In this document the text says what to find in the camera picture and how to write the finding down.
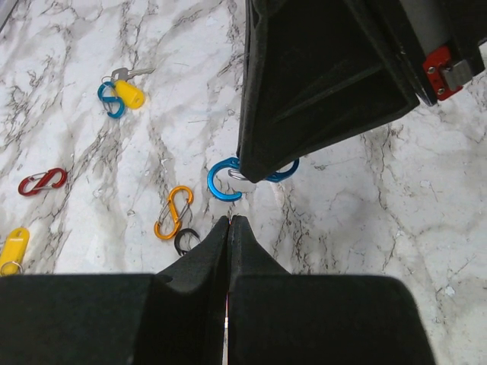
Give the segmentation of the blue S carabiner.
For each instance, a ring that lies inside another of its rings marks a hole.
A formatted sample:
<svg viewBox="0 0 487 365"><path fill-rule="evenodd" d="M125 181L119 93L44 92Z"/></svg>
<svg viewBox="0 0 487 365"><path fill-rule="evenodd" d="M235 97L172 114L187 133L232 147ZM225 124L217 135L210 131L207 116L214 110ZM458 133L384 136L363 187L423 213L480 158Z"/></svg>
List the blue S carabiner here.
<svg viewBox="0 0 487 365"><path fill-rule="evenodd" d="M280 183L296 173L299 165L300 160L294 160L289 166L271 173L264 180L270 183ZM221 202L236 202L244 194L231 186L231 180L240 182L248 180L240 171L238 157L228 157L210 168L207 175L208 190Z"/></svg>
<svg viewBox="0 0 487 365"><path fill-rule="evenodd" d="M123 116L126 107L123 99L116 93L113 82L103 82L97 90L97 96L110 118L119 119Z"/></svg>

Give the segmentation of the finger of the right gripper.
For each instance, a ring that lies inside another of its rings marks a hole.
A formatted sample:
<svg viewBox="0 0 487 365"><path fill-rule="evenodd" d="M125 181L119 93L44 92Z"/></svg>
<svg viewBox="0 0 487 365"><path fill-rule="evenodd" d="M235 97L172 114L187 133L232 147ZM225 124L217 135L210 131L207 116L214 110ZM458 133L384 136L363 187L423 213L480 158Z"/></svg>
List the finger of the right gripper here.
<svg viewBox="0 0 487 365"><path fill-rule="evenodd" d="M406 115L418 98L382 1L248 1L237 156L256 183Z"/></svg>

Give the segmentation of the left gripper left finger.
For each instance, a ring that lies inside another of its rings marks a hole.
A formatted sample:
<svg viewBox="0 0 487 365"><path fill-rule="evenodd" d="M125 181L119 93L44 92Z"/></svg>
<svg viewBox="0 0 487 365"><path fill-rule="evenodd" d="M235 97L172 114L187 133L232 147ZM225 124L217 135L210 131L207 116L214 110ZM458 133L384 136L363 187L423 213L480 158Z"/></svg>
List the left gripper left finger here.
<svg viewBox="0 0 487 365"><path fill-rule="evenodd" d="M165 268L157 345L167 364L221 364L228 292L228 234L221 217L208 236Z"/></svg>

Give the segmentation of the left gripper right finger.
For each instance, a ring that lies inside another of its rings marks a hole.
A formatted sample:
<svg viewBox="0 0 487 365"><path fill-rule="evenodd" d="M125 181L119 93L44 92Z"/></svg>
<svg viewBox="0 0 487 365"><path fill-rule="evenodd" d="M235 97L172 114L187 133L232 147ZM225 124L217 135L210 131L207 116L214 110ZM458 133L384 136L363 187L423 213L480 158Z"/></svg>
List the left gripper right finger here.
<svg viewBox="0 0 487 365"><path fill-rule="evenodd" d="M228 231L228 363L262 363L286 335L275 294L289 273L257 241L246 217Z"/></svg>

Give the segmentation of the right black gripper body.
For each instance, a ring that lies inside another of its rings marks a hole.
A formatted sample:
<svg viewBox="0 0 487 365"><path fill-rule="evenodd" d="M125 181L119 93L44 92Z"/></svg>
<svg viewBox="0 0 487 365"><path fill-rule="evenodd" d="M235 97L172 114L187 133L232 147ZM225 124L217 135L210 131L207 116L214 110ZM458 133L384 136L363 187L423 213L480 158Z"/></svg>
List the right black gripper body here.
<svg viewBox="0 0 487 365"><path fill-rule="evenodd" d="M429 106L485 70L485 1L396 1L395 46L415 93Z"/></svg>

